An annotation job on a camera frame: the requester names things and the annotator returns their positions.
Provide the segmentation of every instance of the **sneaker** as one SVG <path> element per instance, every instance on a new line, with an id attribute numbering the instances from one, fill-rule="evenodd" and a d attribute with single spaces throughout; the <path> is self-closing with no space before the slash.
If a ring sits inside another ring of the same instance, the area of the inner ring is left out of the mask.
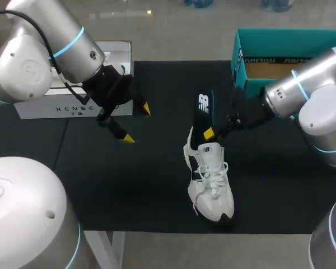
<path id="1" fill-rule="evenodd" d="M 193 128 L 183 148 L 186 164 L 192 171 L 188 193 L 193 209 L 211 221 L 229 221 L 234 214 L 234 199 L 227 176 L 228 163 L 224 162 L 224 147 L 210 142 L 193 150 Z"/>

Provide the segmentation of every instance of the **white shoelace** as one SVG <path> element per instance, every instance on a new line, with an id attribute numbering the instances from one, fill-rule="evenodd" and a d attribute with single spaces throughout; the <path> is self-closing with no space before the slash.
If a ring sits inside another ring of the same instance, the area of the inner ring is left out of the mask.
<path id="1" fill-rule="evenodd" d="M 211 196 L 213 199 L 218 199 L 220 196 L 220 188 L 226 185 L 225 175 L 228 172 L 228 163 L 224 162 L 225 170 L 220 171 L 220 168 L 210 168 L 206 165 L 199 166 L 198 172 L 202 179 L 197 179 L 197 182 L 202 182 L 204 190 L 197 194 L 195 197 L 195 202 L 193 203 L 193 209 L 196 214 L 198 214 L 195 206 L 200 195 L 204 194 L 207 190 L 211 190 Z"/>

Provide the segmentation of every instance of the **gray floor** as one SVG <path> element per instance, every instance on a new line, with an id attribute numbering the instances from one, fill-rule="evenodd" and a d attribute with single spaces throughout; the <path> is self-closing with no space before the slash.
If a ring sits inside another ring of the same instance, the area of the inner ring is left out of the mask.
<path id="1" fill-rule="evenodd" d="M 202 10 L 184 0 L 63 1 L 94 39 L 130 40 L 133 59 L 143 61 L 230 59 L 238 27 L 336 28 L 336 0 L 295 0 L 286 13 L 261 10 L 261 0 L 214 0 Z M 9 31 L 0 17 L 0 39 Z"/>
<path id="2" fill-rule="evenodd" d="M 0 9 L 8 0 L 0 0 Z M 214 0 L 203 10 L 183 0 L 64 0 L 95 40 L 130 40 L 133 59 L 230 59 L 238 27 L 336 28 L 336 0 L 296 0 L 286 13 L 260 0 Z M 0 41 L 10 23 L 0 17 Z M 124 269 L 308 269 L 308 235 L 128 233 Z"/>
<path id="3" fill-rule="evenodd" d="M 309 269 L 308 235 L 126 233 L 123 269 Z"/>

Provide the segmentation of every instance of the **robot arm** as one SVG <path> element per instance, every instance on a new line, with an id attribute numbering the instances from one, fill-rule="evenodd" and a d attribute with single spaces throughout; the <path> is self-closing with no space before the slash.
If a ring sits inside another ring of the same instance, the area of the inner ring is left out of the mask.
<path id="1" fill-rule="evenodd" d="M 0 105 L 43 96 L 51 86 L 52 61 L 60 70 L 61 80 L 81 103 L 92 99 L 102 107 L 97 117 L 100 126 L 107 127 L 115 138 L 130 138 L 111 113 L 117 105 L 133 100 L 141 113 L 148 115 L 148 104 L 136 89 L 132 75 L 121 75 L 113 66 L 103 66 L 104 52 L 61 0 L 11 0 L 8 11 L 13 31 L 0 49 Z M 20 12 L 26 19 L 10 12 Z M 81 82 L 86 97 L 76 94 L 66 80 Z"/>
<path id="2" fill-rule="evenodd" d="M 73 83 L 91 78 L 104 53 L 59 0 L 12 0 L 7 10 L 22 12 L 45 34 L 65 79 Z M 0 104 L 44 95 L 50 88 L 50 56 L 35 28 L 8 14 L 13 30 L 0 49 Z"/>
<path id="3" fill-rule="evenodd" d="M 246 99 L 238 90 L 232 100 L 235 112 L 228 116 L 222 135 L 298 114 L 316 150 L 336 166 L 336 48 L 266 86 L 259 97 Z"/>

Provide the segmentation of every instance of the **black table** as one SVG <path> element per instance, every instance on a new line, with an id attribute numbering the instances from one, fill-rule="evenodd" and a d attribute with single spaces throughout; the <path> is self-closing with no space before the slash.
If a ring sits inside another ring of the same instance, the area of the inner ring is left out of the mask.
<path id="1" fill-rule="evenodd" d="M 275 119 L 222 141 L 236 219 L 229 226 L 204 221 L 188 197 L 183 146 L 197 89 L 214 91 L 218 121 L 227 114 L 230 63 L 136 62 L 134 75 L 152 116 L 117 118 L 133 145 L 114 140 L 93 118 L 24 121 L 6 115 L 12 127 L 0 127 L 0 156 L 15 153 L 51 168 L 56 162 L 84 229 L 309 234 L 336 201 L 336 170 L 308 147 L 292 121 Z M 18 133 L 25 139 L 18 141 Z"/>

